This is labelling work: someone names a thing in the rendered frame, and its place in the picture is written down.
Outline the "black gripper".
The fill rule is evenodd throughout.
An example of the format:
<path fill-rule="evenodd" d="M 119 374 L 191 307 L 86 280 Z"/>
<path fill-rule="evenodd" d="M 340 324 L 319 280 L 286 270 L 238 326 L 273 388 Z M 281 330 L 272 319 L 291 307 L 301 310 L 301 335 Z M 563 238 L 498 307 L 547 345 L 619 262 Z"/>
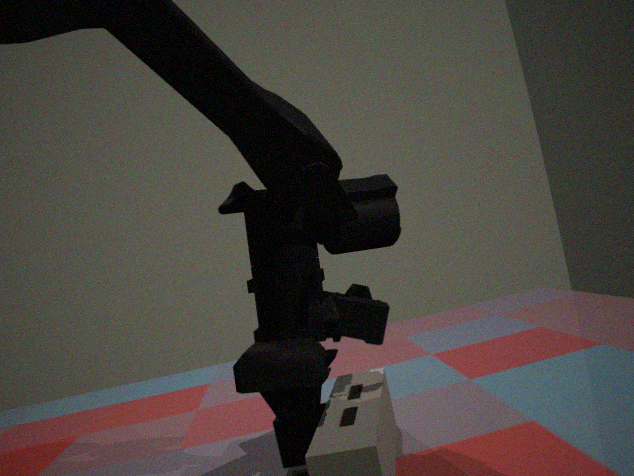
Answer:
<path fill-rule="evenodd" d="M 314 436 L 315 404 L 338 349 L 308 338 L 308 289 L 323 292 L 319 258 L 251 267 L 258 327 L 233 366 L 236 392 L 260 392 L 300 453 Z"/>

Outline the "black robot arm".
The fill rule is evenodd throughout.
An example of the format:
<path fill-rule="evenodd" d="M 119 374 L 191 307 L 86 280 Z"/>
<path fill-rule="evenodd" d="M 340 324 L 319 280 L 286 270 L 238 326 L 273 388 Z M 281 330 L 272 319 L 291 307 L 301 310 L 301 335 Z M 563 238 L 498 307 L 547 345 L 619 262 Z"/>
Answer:
<path fill-rule="evenodd" d="M 244 212 L 251 266 L 390 247 L 401 233 L 387 174 L 338 180 L 342 160 L 309 118 L 260 87 L 172 0 L 0 0 L 0 44 L 104 28 L 199 110 L 266 189 L 235 184 L 220 214 Z M 368 286 L 308 289 L 308 338 L 382 345 L 390 306 Z M 315 337 L 319 339 L 316 340 Z"/>

